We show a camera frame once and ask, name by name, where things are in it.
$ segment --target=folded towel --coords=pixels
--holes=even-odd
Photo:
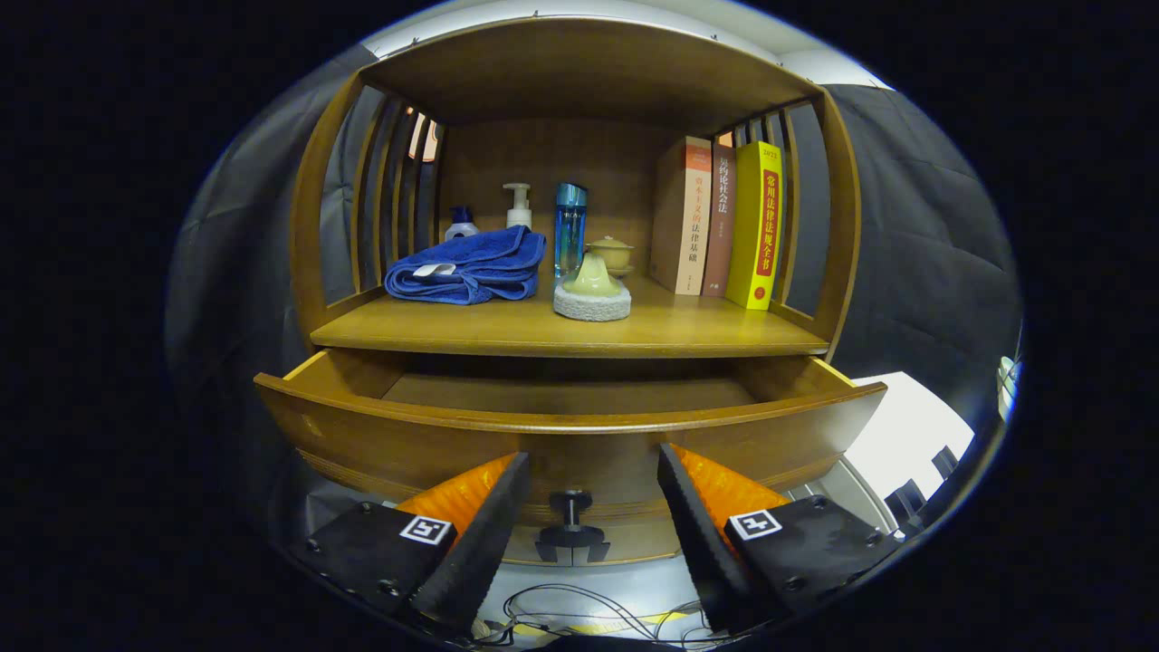
[[[526,226],[454,237],[391,265],[382,284],[392,296],[472,305],[493,295],[524,299],[535,293],[547,237]],[[451,273],[415,276],[423,265],[454,264]]]

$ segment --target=yellow book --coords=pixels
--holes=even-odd
[[[732,256],[724,295],[749,309],[768,309],[780,249],[783,191],[781,151],[749,142],[736,151]]]

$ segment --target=small blue pump bottle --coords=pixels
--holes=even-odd
[[[575,273],[583,261],[583,230],[588,221],[588,189],[560,183],[555,192],[555,277]]]

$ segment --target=white pump bottle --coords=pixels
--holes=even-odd
[[[508,208],[508,228],[520,224],[531,228],[531,208],[527,206],[527,190],[531,190],[531,184],[504,183],[503,186],[515,190],[515,205]]]

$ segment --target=brown book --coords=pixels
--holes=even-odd
[[[656,204],[648,271],[677,294],[699,294],[712,210],[712,144],[681,138],[656,163]]]
[[[736,205],[736,149],[713,142],[713,196],[708,221],[708,257],[700,293],[723,296],[732,255],[732,211]]]

